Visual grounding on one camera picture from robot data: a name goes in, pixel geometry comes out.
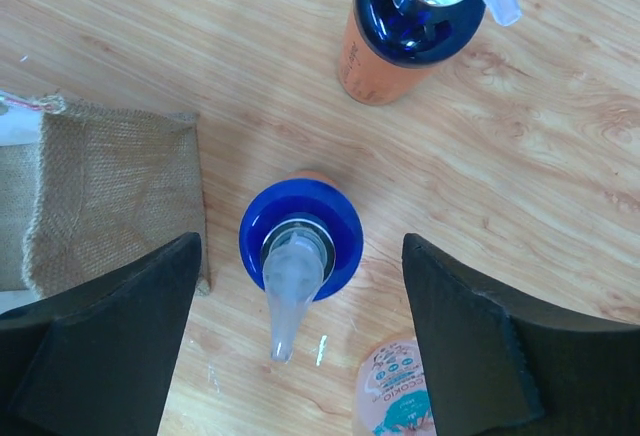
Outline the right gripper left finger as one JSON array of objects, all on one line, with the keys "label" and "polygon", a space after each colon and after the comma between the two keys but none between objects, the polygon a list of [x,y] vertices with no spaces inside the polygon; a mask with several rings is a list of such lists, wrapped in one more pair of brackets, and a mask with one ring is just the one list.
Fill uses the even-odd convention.
[{"label": "right gripper left finger", "polygon": [[1,316],[4,435],[155,435],[202,261],[185,233]]}]

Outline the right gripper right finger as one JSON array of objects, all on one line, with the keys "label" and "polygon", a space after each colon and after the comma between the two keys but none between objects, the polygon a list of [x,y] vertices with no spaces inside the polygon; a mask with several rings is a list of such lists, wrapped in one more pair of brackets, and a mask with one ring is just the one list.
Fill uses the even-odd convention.
[{"label": "right gripper right finger", "polygon": [[639,328],[535,298],[403,240],[403,277],[440,435],[635,435]]}]

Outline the clear bottle pink cap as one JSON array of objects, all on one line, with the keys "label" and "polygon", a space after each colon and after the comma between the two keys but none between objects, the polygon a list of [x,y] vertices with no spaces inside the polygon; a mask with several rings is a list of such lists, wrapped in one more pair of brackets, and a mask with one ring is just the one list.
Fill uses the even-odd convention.
[{"label": "clear bottle pink cap", "polygon": [[352,433],[363,436],[435,436],[436,428],[414,337],[375,347],[359,368]]}]

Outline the orange spray bottle back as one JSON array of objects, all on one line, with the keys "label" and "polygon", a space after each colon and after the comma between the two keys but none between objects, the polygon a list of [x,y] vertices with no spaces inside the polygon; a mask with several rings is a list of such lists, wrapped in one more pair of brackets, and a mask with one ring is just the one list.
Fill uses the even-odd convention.
[{"label": "orange spray bottle back", "polygon": [[271,359],[287,362],[311,304],[340,291],[359,267],[359,215],[334,181],[301,170],[251,201],[238,243],[248,275],[266,294]]}]

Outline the orange spray bottle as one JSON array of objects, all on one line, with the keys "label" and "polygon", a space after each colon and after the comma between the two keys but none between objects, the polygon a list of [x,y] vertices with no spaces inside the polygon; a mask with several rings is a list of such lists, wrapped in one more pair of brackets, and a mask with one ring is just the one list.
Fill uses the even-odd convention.
[{"label": "orange spray bottle", "polygon": [[391,103],[459,53],[486,13],[503,27],[521,17],[518,0],[353,0],[339,81],[360,103]]},{"label": "orange spray bottle", "polygon": [[266,294],[271,359],[287,362],[311,304],[340,291],[359,267],[359,215],[334,181],[301,170],[251,201],[238,243],[248,275]]}]

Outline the orange spray bottle front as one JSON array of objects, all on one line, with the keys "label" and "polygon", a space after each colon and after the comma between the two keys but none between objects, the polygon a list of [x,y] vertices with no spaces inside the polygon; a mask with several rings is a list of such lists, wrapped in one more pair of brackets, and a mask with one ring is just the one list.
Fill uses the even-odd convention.
[{"label": "orange spray bottle front", "polygon": [[503,27],[521,17],[518,0],[353,0],[339,81],[360,103],[391,103],[459,53],[486,13]]}]

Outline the canvas tote bag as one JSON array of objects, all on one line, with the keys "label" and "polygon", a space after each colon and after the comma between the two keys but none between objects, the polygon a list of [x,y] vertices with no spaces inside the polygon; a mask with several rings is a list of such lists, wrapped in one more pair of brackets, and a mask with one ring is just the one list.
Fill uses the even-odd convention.
[{"label": "canvas tote bag", "polygon": [[204,234],[196,123],[3,93],[2,291],[49,297]]}]

